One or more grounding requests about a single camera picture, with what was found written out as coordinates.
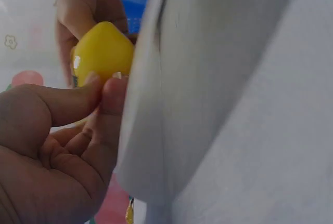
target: red object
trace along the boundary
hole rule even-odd
[[[11,86],[22,84],[44,85],[43,77],[35,71],[23,71],[16,74],[11,81]]]
[[[129,203],[129,195],[120,188],[116,176],[112,175],[107,195],[95,216],[96,224],[126,224]]]

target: green object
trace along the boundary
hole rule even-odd
[[[95,219],[91,218],[90,221],[89,221],[89,224],[96,224]]]
[[[11,84],[8,85],[6,91],[9,90],[9,89],[11,89]]]
[[[78,86],[78,77],[72,75],[72,78],[73,78],[73,85],[74,85],[74,87],[77,87]]]

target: white cloth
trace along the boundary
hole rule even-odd
[[[143,223],[332,223],[332,0],[166,0],[158,21],[161,5],[118,167]]]
[[[45,86],[66,87],[54,38],[55,1],[0,0],[0,91],[17,73],[31,70]]]

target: yellow object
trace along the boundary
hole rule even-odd
[[[75,127],[78,127],[80,125],[85,125],[85,123],[88,121],[88,117],[85,117],[84,119],[81,119],[74,123]]]
[[[133,222],[134,222],[133,200],[130,201],[129,206],[127,207],[125,218],[126,218],[127,224],[133,224]]]
[[[129,75],[133,53],[132,42],[112,23],[95,25],[71,52],[74,83],[83,86],[91,71],[96,72],[103,82],[116,72]]]

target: skin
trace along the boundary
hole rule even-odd
[[[58,0],[56,41],[68,86],[72,86],[70,51],[96,23],[112,22],[128,34],[126,15],[121,0]]]
[[[126,85],[93,74],[78,89],[0,94],[0,223],[82,224],[97,212],[116,165]]]

